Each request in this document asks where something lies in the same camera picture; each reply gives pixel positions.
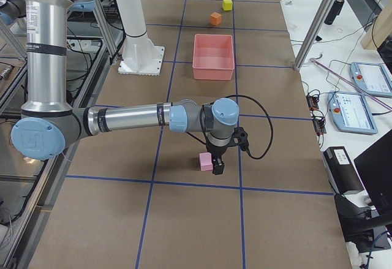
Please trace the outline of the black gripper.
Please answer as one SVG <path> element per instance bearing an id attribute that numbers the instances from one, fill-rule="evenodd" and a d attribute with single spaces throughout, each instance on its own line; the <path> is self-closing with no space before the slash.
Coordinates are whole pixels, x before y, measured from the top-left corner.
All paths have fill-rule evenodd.
<path id="1" fill-rule="evenodd" d="M 226 152 L 228 146 L 217 146 L 211 142 L 206 143 L 206 150 L 211 154 L 213 160 L 213 174 L 222 175 L 224 172 L 224 162 L 222 156 Z"/>

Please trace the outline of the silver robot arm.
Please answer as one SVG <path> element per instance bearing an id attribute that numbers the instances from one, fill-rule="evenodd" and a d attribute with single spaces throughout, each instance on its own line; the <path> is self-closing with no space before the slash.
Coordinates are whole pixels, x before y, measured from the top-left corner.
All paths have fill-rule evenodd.
<path id="1" fill-rule="evenodd" d="M 71 12 L 92 12 L 95 9 L 95 0 L 92 1 L 77 1 L 69 10 Z M 17 19 L 26 17 L 26 2 L 25 0 L 1 0 L 1 20 L 10 26 Z"/>
<path id="2" fill-rule="evenodd" d="M 69 145 L 101 132 L 168 126 L 173 132 L 201 132 L 215 175 L 223 154 L 247 135 L 238 126 L 239 107 L 230 98 L 197 105 L 191 100 L 121 108 L 73 108 L 66 100 L 67 13 L 95 0 L 25 0 L 28 99 L 12 128 L 14 147 L 24 156 L 47 160 Z"/>

